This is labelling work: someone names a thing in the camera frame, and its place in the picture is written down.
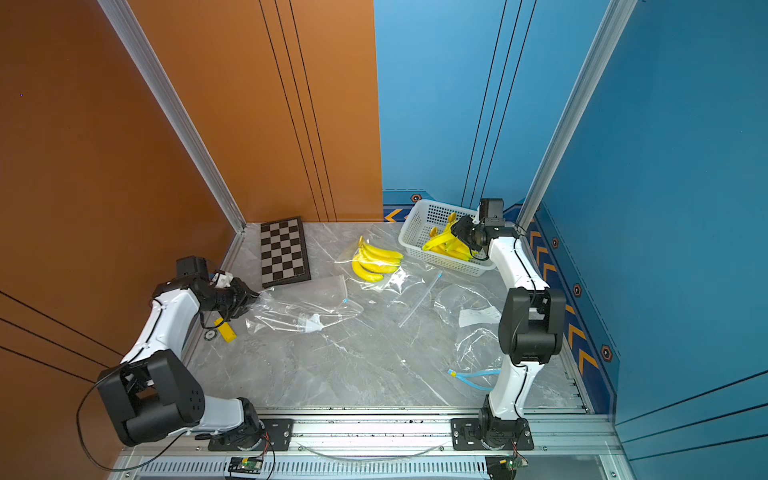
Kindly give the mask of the bagged banana bunch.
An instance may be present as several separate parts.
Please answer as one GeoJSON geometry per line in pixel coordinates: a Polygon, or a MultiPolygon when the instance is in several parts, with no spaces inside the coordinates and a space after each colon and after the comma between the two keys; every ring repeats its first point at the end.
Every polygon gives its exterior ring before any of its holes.
{"type": "Polygon", "coordinates": [[[335,259],[333,268],[343,276],[355,295],[405,301],[437,283],[440,272],[431,266],[407,259],[403,253],[386,249],[381,242],[361,236],[335,259]]]}

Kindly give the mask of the clear zip-top bag blue seal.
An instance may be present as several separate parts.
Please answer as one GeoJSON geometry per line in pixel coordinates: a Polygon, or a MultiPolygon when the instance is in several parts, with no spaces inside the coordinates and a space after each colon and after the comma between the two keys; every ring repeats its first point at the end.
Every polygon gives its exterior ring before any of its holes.
{"type": "Polygon", "coordinates": [[[489,328],[461,328],[448,375],[464,385],[490,392],[501,373],[503,358],[498,338],[489,328]]]}

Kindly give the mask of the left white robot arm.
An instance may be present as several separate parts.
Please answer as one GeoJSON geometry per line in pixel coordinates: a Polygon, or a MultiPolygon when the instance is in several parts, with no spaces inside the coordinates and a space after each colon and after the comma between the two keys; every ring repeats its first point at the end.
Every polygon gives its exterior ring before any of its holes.
{"type": "Polygon", "coordinates": [[[155,288],[151,313],[132,349],[96,382],[124,445],[187,433],[207,440],[212,450],[263,447],[266,431],[252,403],[205,394],[182,361],[190,328],[204,322],[204,313],[228,322],[245,314],[258,297],[232,274],[209,272],[202,257],[177,261],[175,277],[155,288]]]}

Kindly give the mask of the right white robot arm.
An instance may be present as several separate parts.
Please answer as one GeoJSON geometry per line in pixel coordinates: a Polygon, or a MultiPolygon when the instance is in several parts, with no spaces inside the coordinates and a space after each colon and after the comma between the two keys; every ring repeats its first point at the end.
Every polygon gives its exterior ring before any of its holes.
{"type": "Polygon", "coordinates": [[[470,250],[485,253],[507,288],[497,333],[503,362],[479,412],[476,436],[488,449],[531,450],[524,404],[538,373],[562,349],[565,294],[540,276],[527,255],[524,236],[501,218],[476,223],[464,216],[451,233],[470,250]]]}

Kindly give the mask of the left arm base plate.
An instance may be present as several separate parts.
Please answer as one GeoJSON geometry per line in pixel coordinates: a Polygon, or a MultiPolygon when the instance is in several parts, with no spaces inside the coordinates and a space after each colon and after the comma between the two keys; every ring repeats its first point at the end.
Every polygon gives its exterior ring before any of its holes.
{"type": "Polygon", "coordinates": [[[260,419],[257,427],[244,424],[237,429],[212,435],[207,449],[214,452],[263,452],[268,448],[286,452],[294,428],[292,418],[260,419]]]}

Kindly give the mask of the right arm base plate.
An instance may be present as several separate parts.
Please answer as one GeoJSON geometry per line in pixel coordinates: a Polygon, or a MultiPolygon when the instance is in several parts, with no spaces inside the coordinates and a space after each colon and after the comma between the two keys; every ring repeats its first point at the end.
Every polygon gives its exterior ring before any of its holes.
{"type": "Polygon", "coordinates": [[[532,451],[535,448],[533,434],[525,418],[481,421],[459,417],[451,419],[450,426],[453,449],[456,451],[532,451]]]}

